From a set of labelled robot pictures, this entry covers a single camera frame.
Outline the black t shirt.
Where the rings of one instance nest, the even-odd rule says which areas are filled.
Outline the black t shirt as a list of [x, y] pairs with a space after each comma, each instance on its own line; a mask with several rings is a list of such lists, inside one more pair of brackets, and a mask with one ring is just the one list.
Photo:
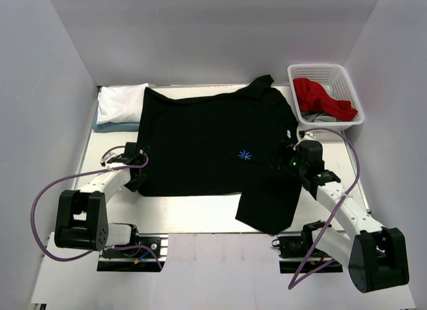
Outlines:
[[270, 75], [232, 93], [170, 99], [146, 88], [137, 144], [145, 197], [239, 194], [236, 219], [278, 234], [302, 190], [291, 172], [298, 122]]

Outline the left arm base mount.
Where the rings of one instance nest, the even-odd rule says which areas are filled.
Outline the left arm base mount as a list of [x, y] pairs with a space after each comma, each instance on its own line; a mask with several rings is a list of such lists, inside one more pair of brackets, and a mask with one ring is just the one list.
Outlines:
[[104, 249], [97, 262], [98, 272], [159, 273], [167, 258], [169, 235], [137, 234], [125, 247]]

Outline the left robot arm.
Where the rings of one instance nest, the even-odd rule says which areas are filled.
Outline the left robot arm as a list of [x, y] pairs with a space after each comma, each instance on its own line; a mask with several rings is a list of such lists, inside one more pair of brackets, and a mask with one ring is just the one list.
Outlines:
[[118, 246], [127, 256], [139, 252], [141, 239], [134, 235], [136, 226], [107, 219], [107, 203], [123, 187], [137, 191], [149, 163], [147, 151], [136, 143], [122, 148], [120, 154], [115, 153], [115, 147], [101, 157], [103, 169], [86, 185], [60, 194], [54, 236], [57, 247], [101, 251]]

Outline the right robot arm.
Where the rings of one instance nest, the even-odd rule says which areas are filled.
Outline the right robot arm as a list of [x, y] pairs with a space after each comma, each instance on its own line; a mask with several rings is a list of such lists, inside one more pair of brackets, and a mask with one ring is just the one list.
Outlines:
[[280, 258], [301, 258], [301, 273], [311, 257], [326, 256], [319, 270], [338, 265], [348, 270], [362, 293], [408, 284], [406, 240], [397, 228], [387, 228], [361, 208], [338, 176], [325, 168], [320, 142], [304, 137], [295, 147], [290, 169], [303, 188], [331, 215], [303, 226], [298, 236], [279, 236], [272, 246]]

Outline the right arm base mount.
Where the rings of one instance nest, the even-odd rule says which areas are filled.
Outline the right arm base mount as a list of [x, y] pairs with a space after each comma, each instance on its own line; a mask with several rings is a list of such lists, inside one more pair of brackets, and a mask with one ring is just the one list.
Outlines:
[[[300, 236], [279, 236], [272, 240], [272, 247], [278, 250], [279, 268], [281, 274], [294, 274], [306, 255], [306, 248]], [[327, 263], [332, 258], [325, 252], [314, 249], [308, 261], [302, 267], [301, 273], [306, 274]]]

